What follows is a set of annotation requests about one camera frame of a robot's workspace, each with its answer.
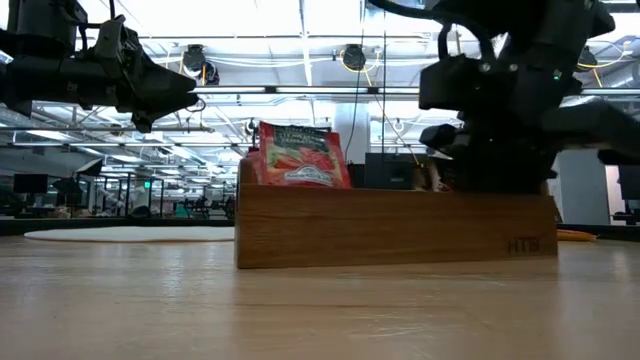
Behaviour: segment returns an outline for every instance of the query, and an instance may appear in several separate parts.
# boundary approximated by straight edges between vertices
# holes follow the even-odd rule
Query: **wooden block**
[[[556,255],[548,196],[240,184],[242,269]]]

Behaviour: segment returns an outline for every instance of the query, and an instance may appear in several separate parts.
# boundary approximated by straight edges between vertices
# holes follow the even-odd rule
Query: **table surface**
[[[634,359],[640,245],[244,270],[232,243],[0,238],[3,359]]]

